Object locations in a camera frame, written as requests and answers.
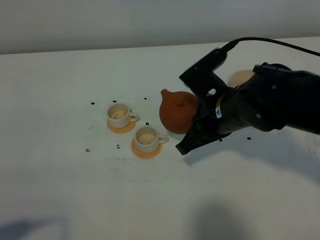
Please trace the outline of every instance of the white table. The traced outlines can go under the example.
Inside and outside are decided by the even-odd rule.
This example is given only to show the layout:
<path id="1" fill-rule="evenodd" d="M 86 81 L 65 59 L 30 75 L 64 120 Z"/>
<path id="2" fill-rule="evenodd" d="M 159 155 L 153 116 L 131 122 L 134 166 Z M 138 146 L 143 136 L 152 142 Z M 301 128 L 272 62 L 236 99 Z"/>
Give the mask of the white table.
<path id="1" fill-rule="evenodd" d="M 284 41 L 320 52 L 320 37 Z M 219 240 L 319 239 L 318 136 L 246 128 L 181 156 L 170 134 L 143 160 L 130 150 L 135 130 L 106 127 L 118 101 L 140 115 L 136 129 L 164 131 L 160 91 L 188 91 L 179 75 L 223 45 L 0 55 L 0 225 L 59 219 L 28 240 L 57 240 L 62 226 L 68 240 L 202 240 L 206 221 Z M 319 57 L 254 41 L 216 73 L 228 81 L 263 62 L 320 74 Z"/>

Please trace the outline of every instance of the orange coaster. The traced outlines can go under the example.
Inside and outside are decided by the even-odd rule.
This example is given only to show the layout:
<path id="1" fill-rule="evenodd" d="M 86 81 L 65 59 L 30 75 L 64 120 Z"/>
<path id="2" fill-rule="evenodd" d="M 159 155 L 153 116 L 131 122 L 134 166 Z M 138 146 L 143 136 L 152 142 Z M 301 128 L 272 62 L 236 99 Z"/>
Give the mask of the orange coaster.
<path id="1" fill-rule="evenodd" d="M 140 151 L 136 147 L 135 138 L 133 138 L 132 141 L 131 141 L 131 150 L 132 150 L 133 154 L 136 155 L 138 158 L 141 158 L 141 159 L 154 158 L 155 156 L 157 156 L 160 153 L 161 149 L 162 149 L 162 144 L 159 144 L 158 148 L 155 151 L 150 152 L 150 153 L 145 153 L 145 152 Z"/>
<path id="2" fill-rule="evenodd" d="M 106 125 L 107 125 L 108 129 L 115 134 L 125 134 L 127 132 L 130 132 L 136 126 L 136 122 L 132 121 L 129 123 L 128 126 L 125 126 L 123 128 L 116 128 L 116 127 L 111 126 L 111 124 L 107 120 Z"/>

